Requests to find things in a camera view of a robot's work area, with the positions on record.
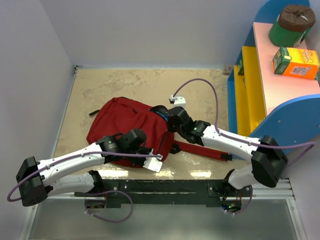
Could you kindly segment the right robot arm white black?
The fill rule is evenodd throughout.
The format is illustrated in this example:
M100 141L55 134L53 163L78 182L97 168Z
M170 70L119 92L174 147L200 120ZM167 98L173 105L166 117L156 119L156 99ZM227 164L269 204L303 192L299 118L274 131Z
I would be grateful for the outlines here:
M181 106L169 109L167 120L169 131L178 133L190 144L217 147L250 163L227 173L216 188L221 194L233 197L254 184L274 188L288 164L287 156L273 137L247 137L221 130L209 122L193 120Z

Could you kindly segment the blue patterned pencil case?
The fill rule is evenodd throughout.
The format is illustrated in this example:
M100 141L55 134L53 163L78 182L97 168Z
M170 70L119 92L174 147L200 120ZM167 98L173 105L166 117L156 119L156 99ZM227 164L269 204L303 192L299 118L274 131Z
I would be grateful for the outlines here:
M166 122L168 121L168 116L167 116L167 108L162 106L162 105L158 105L152 108L152 111L154 113L156 113L157 115L159 115L160 117L162 117Z

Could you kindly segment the red student backpack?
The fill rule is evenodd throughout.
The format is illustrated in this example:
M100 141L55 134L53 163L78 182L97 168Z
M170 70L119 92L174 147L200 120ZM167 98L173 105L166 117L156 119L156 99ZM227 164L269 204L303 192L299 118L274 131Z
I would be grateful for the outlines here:
M97 116L86 141L92 144L105 136L141 129L147 136L146 146L155 154L162 155L163 160L169 154L181 151L220 161L232 160L232 155L227 152L175 140L175 134L168 131L167 121L152 111L154 107L126 97L114 97L95 111Z

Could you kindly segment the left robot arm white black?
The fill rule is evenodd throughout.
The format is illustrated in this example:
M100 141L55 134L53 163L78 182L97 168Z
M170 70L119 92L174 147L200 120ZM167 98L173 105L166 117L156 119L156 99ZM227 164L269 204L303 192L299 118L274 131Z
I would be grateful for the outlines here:
M162 154L154 153L146 146L147 136L139 128L123 134L107 135L75 152L50 159L26 158L16 174L18 190L24 207L34 206L48 197L82 193L85 196L103 196L107 193L102 177L90 170L77 175L76 172L95 166L127 159L134 165L159 172Z

